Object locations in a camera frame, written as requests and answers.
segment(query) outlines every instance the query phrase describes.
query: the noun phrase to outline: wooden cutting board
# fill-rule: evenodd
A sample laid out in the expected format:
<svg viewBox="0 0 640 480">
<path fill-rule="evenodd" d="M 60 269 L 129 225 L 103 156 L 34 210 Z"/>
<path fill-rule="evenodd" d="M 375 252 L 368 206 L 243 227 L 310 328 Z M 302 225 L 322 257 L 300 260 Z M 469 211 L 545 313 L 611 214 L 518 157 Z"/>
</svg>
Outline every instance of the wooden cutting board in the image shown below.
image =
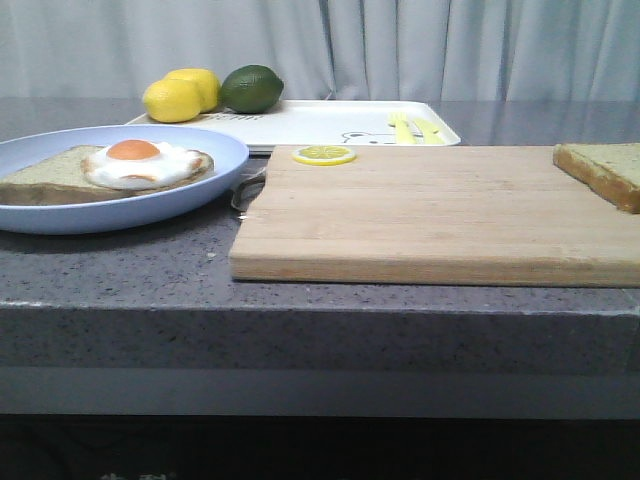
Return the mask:
<svg viewBox="0 0 640 480">
<path fill-rule="evenodd" d="M 640 215 L 552 163 L 553 147 L 277 147 L 230 253 L 245 280 L 640 285 Z"/>
</svg>

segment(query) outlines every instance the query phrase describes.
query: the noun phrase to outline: tray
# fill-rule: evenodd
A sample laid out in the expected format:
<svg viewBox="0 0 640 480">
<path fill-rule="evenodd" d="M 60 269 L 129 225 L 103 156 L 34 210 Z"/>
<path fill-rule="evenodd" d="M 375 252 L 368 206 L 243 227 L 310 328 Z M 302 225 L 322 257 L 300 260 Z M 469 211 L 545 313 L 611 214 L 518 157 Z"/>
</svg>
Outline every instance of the tray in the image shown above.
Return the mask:
<svg viewBox="0 0 640 480">
<path fill-rule="evenodd" d="M 269 154 L 276 145 L 395 145 L 394 130 L 387 125 L 392 111 L 431 121 L 439 127 L 444 145 L 460 143 L 460 137 L 427 104 L 404 101 L 282 100 L 265 114 L 214 112 L 179 125 L 233 135 L 252 153 Z M 157 122 L 143 114 L 129 123 Z M 414 134 L 418 138 L 416 146 L 433 146 L 422 143 L 417 129 Z"/>
</svg>

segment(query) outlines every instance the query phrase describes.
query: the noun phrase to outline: fork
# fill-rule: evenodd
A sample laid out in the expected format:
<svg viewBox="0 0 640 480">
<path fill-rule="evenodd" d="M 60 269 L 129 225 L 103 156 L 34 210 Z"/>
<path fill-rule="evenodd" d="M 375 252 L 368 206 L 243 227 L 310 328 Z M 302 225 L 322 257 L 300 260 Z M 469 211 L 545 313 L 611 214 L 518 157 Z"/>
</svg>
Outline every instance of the fork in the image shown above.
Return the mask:
<svg viewBox="0 0 640 480">
<path fill-rule="evenodd" d="M 396 129 L 396 143 L 413 145 L 417 143 L 407 123 L 407 115 L 404 112 L 391 112 L 387 123 Z"/>
</svg>

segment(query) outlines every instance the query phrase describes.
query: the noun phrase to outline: fried egg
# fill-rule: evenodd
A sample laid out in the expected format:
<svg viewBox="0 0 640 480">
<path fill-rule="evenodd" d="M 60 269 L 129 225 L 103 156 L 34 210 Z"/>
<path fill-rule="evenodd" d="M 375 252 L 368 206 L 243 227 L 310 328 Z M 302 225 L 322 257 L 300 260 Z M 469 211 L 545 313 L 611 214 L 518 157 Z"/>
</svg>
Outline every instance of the fried egg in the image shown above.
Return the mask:
<svg viewBox="0 0 640 480">
<path fill-rule="evenodd" d="M 167 142 L 124 140 L 82 162 L 87 181 L 116 190 L 148 190 L 173 185 L 198 172 L 201 153 Z"/>
</svg>

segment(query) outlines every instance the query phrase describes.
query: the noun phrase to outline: bread slice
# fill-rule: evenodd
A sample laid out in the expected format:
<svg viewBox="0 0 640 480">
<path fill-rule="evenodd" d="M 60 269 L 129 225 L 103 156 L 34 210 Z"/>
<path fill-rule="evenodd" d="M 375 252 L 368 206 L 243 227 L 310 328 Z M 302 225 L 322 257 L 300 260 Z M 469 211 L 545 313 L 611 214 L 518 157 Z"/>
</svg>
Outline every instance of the bread slice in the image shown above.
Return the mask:
<svg viewBox="0 0 640 480">
<path fill-rule="evenodd" d="M 640 143 L 560 144 L 553 163 L 618 209 L 640 213 Z"/>
<path fill-rule="evenodd" d="M 101 148 L 104 147 L 78 145 L 0 178 L 0 204 L 65 205 L 146 195 L 193 183 L 213 167 L 213 159 L 199 152 L 201 164 L 196 172 L 174 185 L 139 191 L 115 190 L 88 182 L 82 173 L 82 160 Z"/>
</svg>

